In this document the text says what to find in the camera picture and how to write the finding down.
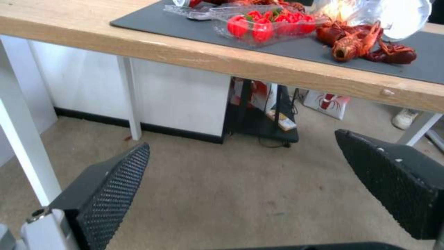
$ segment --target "beige carpet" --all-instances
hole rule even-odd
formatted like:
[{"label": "beige carpet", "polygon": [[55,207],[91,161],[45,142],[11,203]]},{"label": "beige carpet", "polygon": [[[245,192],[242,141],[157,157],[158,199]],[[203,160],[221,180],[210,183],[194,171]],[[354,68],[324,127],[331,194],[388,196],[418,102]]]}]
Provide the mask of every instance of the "beige carpet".
[{"label": "beige carpet", "polygon": [[[433,241],[411,238],[364,188],[334,139],[334,130],[343,128],[396,141],[402,132],[390,118],[398,109],[354,99],[338,121],[298,107],[300,142],[290,149],[264,148],[237,134],[217,145],[143,132],[149,166],[108,249],[360,241],[431,249]],[[43,141],[65,188],[88,165],[135,145],[124,141],[128,135],[126,128],[60,117]],[[444,164],[426,139],[416,148]],[[0,222],[18,236],[39,204],[15,158],[0,168],[0,197]]]}]

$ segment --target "crawfish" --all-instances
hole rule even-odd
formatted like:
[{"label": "crawfish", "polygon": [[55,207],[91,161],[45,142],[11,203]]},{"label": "crawfish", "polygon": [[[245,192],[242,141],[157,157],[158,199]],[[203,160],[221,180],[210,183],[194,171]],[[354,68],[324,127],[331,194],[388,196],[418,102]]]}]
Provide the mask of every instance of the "crawfish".
[{"label": "crawfish", "polygon": [[379,39],[378,43],[380,49],[367,54],[365,59],[395,64],[410,64],[416,59],[416,52],[411,47],[402,44],[392,44],[391,42],[386,45],[382,39]]},{"label": "crawfish", "polygon": [[[354,34],[359,32],[357,34],[357,37],[359,39],[363,39],[369,34],[371,28],[372,26],[368,24],[348,26],[346,22],[338,22],[338,21],[332,22],[330,20],[330,22],[324,23],[321,27],[319,27],[316,30],[316,37],[322,43],[330,47],[333,47],[334,43],[337,40],[342,39],[346,36],[346,32],[349,34]],[[382,36],[383,32],[384,30],[381,29],[378,34],[378,38]]]},{"label": "crawfish", "polygon": [[368,34],[359,38],[362,31],[350,34],[345,31],[345,37],[337,40],[332,49],[333,57],[340,62],[349,61],[356,57],[365,56],[370,53],[370,49],[375,45],[381,32],[381,23],[376,22]]},{"label": "crawfish", "polygon": [[275,4],[280,5],[282,7],[284,6],[290,6],[294,8],[295,10],[298,10],[300,12],[305,12],[305,7],[298,2],[286,2],[285,0],[233,0],[229,1],[237,5],[268,5],[268,4]]}]

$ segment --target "shoe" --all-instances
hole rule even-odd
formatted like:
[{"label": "shoe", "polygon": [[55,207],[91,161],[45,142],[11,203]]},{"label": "shoe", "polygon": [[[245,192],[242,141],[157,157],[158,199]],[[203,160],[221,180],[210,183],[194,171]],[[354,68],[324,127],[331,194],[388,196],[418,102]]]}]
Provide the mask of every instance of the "shoe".
[{"label": "shoe", "polygon": [[413,123],[415,118],[418,116],[418,112],[411,109],[402,109],[395,117],[392,119],[393,126],[406,130]]}]

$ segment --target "white wall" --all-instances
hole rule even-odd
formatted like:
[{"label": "white wall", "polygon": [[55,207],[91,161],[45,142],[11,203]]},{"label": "white wall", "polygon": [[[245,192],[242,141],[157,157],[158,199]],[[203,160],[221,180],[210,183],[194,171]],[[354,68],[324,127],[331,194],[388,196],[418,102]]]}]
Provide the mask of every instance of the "white wall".
[{"label": "white wall", "polygon": [[[32,42],[54,106],[127,119],[114,55]],[[141,122],[221,136],[230,76],[132,59]]]},{"label": "white wall", "polygon": [[[42,133],[57,121],[57,116],[28,42],[10,36],[0,36],[0,39],[8,55],[8,58],[0,60],[9,59],[37,130]],[[0,166],[13,156],[14,152],[0,126]]]}]

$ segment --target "gray desk mat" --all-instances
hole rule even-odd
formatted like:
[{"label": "gray desk mat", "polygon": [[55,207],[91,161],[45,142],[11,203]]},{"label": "gray desk mat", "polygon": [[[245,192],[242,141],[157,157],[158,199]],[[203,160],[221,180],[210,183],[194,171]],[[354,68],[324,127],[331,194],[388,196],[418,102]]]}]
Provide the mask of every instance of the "gray desk mat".
[{"label": "gray desk mat", "polygon": [[157,2],[116,19],[111,22],[111,25],[444,85],[443,35],[417,32],[402,41],[402,44],[413,47],[418,54],[418,58],[409,65],[389,65],[364,59],[337,63],[332,59],[330,49],[324,48],[321,43],[316,41],[314,35],[253,48],[218,35],[213,30],[211,21],[189,20],[183,16],[163,11],[164,5],[171,3],[171,0]]}]

